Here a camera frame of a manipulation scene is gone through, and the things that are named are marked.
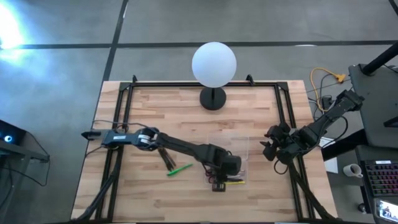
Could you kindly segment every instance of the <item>white sphere lamp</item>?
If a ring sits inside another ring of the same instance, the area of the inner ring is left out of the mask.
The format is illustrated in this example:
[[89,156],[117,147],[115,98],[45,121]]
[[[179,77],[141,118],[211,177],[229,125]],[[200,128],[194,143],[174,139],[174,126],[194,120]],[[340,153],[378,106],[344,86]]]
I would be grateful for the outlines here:
[[219,42],[204,44],[193,55],[192,72],[205,86],[200,92],[201,105],[208,110],[222,108],[226,94],[221,87],[231,81],[236,72],[234,52]]

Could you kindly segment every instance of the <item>concrete floor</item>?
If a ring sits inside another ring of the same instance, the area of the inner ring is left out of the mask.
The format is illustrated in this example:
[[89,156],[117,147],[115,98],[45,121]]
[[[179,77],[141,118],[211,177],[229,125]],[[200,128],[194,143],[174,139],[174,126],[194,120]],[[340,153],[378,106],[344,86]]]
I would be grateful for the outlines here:
[[[0,1],[0,37],[3,44],[110,44],[122,1]],[[130,0],[119,42],[394,40],[397,22],[388,0]],[[2,33],[2,26],[10,31]],[[349,65],[367,63],[387,48],[233,47],[234,79],[249,73],[258,80],[299,79],[312,90],[313,67],[347,73]],[[117,49],[109,79],[130,80],[134,74],[139,80],[194,80],[195,49]],[[6,223],[69,219],[87,145],[80,133],[90,128],[108,56],[109,49],[0,50],[0,119],[32,132],[52,160],[49,184],[39,187],[25,179]],[[317,85],[323,74],[316,74]],[[327,78],[324,85],[334,82]],[[347,81],[323,94],[336,96],[349,88]],[[308,96],[314,98],[314,92]],[[362,128],[358,113],[346,117],[347,134]],[[342,124],[327,136],[338,136]],[[339,165],[350,159],[353,155],[339,157]],[[28,174],[44,178],[43,166],[32,164]],[[339,217],[369,220],[356,211],[359,187],[329,177]]]

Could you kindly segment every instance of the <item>green pen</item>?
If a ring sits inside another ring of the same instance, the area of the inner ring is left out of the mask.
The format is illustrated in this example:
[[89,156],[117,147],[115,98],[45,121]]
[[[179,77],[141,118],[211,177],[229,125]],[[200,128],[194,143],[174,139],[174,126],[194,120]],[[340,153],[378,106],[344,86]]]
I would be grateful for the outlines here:
[[178,168],[178,169],[175,169],[175,170],[173,170],[173,171],[170,171],[167,175],[168,175],[168,176],[172,176],[172,175],[174,175],[174,174],[180,172],[181,170],[184,170],[184,169],[186,169],[186,168],[188,168],[188,167],[190,167],[190,166],[192,166],[192,165],[193,165],[193,164],[185,165],[185,166],[183,166],[183,167],[181,167],[181,168]]

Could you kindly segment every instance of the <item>wooden table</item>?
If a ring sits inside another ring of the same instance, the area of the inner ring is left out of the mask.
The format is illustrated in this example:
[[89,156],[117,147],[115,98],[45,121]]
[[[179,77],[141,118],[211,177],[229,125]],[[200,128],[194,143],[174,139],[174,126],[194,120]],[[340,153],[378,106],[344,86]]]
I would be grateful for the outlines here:
[[[303,81],[287,81],[297,126],[313,121]],[[104,82],[95,119],[112,121],[120,82]],[[114,222],[290,222],[297,221],[289,174],[278,175],[274,162],[263,155],[264,134],[279,124],[273,88],[225,87],[227,102],[218,111],[201,107],[195,87],[134,88],[129,122],[155,126],[170,136],[194,143],[207,143],[217,136],[248,139],[248,181],[227,186],[225,193],[211,191],[203,167],[192,157],[168,150],[177,166],[194,166],[174,177],[167,177],[157,152],[126,146],[119,177]],[[284,101],[285,117],[287,110]],[[109,123],[96,122],[95,129],[109,129]],[[130,132],[139,127],[130,126]],[[92,141],[88,151],[98,147]],[[83,213],[98,193],[106,150],[86,159],[72,211],[72,218]],[[314,149],[305,157],[308,181],[321,204],[336,216],[322,154]],[[278,164],[278,170],[284,165]],[[306,211],[303,194],[300,194]]]

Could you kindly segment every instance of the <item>clear plastic container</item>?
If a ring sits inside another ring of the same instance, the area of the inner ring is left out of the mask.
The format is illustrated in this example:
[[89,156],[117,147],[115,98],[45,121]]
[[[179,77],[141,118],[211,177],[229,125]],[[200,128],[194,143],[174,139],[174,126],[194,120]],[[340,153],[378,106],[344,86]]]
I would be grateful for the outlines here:
[[[208,144],[213,144],[230,151],[232,155],[239,156],[242,159],[241,171],[237,176],[230,178],[242,179],[245,184],[227,184],[228,188],[246,186],[248,184],[248,156],[249,156],[249,138],[231,133],[214,133],[208,135]],[[209,177],[205,176],[205,182],[209,183]]]

